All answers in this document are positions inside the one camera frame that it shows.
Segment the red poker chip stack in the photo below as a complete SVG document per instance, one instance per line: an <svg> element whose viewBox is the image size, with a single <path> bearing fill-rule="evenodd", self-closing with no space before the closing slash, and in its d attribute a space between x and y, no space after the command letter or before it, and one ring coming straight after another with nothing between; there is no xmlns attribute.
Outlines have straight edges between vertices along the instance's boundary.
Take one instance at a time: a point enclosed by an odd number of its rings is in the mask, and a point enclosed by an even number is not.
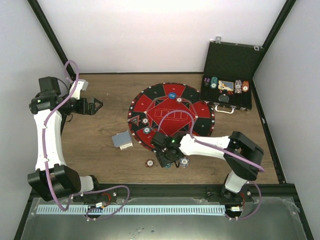
<svg viewBox="0 0 320 240"><path fill-rule="evenodd" d="M145 167L146 168L152 168L154 166L155 162L152 159L148 159L145 161Z"/></svg>

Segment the blue round blind button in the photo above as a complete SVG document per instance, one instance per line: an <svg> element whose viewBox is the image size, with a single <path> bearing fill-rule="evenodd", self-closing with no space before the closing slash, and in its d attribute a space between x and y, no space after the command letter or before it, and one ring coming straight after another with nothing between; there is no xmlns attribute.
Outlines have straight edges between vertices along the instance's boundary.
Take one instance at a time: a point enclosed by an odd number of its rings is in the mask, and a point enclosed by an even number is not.
<svg viewBox="0 0 320 240"><path fill-rule="evenodd" d="M173 100L173 99L175 99L175 98L177 97L177 95L176 95L175 92L170 92L170 93L168 94L168 97Z"/></svg>

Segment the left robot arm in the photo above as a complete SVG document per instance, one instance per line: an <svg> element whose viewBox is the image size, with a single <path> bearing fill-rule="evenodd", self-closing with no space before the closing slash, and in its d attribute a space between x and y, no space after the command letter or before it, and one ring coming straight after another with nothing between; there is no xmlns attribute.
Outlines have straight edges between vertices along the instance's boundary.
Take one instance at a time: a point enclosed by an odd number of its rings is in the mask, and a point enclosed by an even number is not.
<svg viewBox="0 0 320 240"><path fill-rule="evenodd" d="M102 189L94 175L80 176L67 166L62 150L61 134L67 116L72 114L95 115L103 106L96 98L81 97L88 82L74 82L67 95L61 96L56 77L39 80L40 92L31 100L29 109L37 128L37 162L35 172L27 176L28 184L45 201L84 192L89 201L97 202Z"/></svg>

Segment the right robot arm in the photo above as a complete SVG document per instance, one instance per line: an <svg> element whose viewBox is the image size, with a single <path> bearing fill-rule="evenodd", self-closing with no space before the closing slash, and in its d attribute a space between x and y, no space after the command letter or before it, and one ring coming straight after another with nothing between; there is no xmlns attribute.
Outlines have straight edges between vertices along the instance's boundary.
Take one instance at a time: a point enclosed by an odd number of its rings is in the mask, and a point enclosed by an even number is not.
<svg viewBox="0 0 320 240"><path fill-rule="evenodd" d="M203 137L191 133L167 136L156 132L151 140L156 158L161 167L172 163L176 167L187 167L188 156L206 156L221 159L231 168L224 180L221 195L229 202L240 196L240 191L248 182L254 182L261 166L264 151L241 132L234 131L230 136Z"/></svg>

